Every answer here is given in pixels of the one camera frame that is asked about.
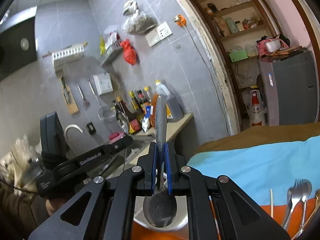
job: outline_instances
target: blue cloth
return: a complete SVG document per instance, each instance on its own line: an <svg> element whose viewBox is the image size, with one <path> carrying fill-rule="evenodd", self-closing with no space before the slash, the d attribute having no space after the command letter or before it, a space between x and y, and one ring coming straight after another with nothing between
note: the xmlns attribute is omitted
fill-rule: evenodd
<svg viewBox="0 0 320 240"><path fill-rule="evenodd" d="M188 165L203 175L227 175L259 205L285 205L295 179L308 179L312 193L320 188L320 136L307 141L259 145L246 149L203 152Z"/></svg>

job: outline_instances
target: fork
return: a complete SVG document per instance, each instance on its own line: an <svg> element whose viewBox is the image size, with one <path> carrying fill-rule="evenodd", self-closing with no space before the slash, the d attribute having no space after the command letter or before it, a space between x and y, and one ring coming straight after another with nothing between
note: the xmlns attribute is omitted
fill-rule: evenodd
<svg viewBox="0 0 320 240"><path fill-rule="evenodd" d="M288 228L288 225L289 225L289 221L290 221L292 212L293 212L295 206L299 203L299 201L300 201L300 199L302 197L302 188L301 187L302 187L301 179L295 179L294 186L293 186L293 189L292 189L292 194L291 194L292 206L291 206L288 218L285 221L284 226L283 226L283 228L286 231L288 231L287 228Z"/></svg>

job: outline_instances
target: tiled wall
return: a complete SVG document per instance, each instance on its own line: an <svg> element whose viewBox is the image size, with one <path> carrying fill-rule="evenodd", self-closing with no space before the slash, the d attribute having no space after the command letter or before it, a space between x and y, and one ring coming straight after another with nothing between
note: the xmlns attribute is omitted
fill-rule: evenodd
<svg viewBox="0 0 320 240"><path fill-rule="evenodd" d="M84 153L108 140L111 131L119 130L119 125L103 123L98 118L99 104L92 94L88 79L93 74L105 70L113 72L111 65L100 67L100 38L96 22L88 0L72 0L52 3L38 7L35 23L35 35L38 40L38 61L14 72L0 82L0 157L6 154L17 137L28 135L30 144L39 142L40 118L57 111L60 122L65 128L76 123L84 129L84 134L70 130L70 146L76 154ZM64 66L64 76L70 86L80 112L70 115L61 92L61 84L52 66L51 57L42 55L49 50L88 42L85 56ZM80 83L86 98L91 103L84 110L82 98L77 88ZM115 95L102 97L110 103ZM85 126L94 122L97 134L91 137Z"/></svg>
<svg viewBox="0 0 320 240"><path fill-rule="evenodd" d="M121 31L126 20L122 16L127 0L89 0L93 15L101 34L110 28L120 32L121 39L128 38L139 56L135 66L127 64L123 57L113 62L127 91L151 86L155 91L155 80L161 79L176 96L183 112L192 112L192 121L179 136L180 148L188 158L200 143L227 136L226 122L219 106L208 69L201 59L189 33L173 22L177 14L184 14L176 0L136 0L141 11L153 15L159 24L167 22L173 34L153 47L149 47L145 37L129 35ZM191 24L187 24L196 46L209 66L204 51Z"/></svg>

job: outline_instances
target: orange clip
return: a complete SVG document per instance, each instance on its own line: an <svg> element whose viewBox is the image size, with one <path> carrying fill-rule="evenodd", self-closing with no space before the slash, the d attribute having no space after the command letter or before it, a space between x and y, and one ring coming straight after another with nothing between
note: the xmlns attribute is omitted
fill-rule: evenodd
<svg viewBox="0 0 320 240"><path fill-rule="evenodd" d="M181 14L178 15L179 16L179 19L176 23L180 26L180 27L183 27L183 26L186 26L187 25L187 20L185 19L185 17L183 17Z"/></svg>

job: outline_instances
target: electrical outlet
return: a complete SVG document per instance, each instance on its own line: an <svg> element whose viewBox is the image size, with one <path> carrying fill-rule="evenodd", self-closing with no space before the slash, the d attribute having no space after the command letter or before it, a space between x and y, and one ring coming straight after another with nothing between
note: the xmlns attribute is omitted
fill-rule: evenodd
<svg viewBox="0 0 320 240"><path fill-rule="evenodd" d="M156 30L152 30L145 37L150 47L156 45L160 41L160 37Z"/></svg>
<svg viewBox="0 0 320 240"><path fill-rule="evenodd" d="M169 35L172 34L172 31L169 28L169 25L167 22L164 22L160 24L157 28L156 31L159 35L160 40L163 40L164 38L168 37Z"/></svg>

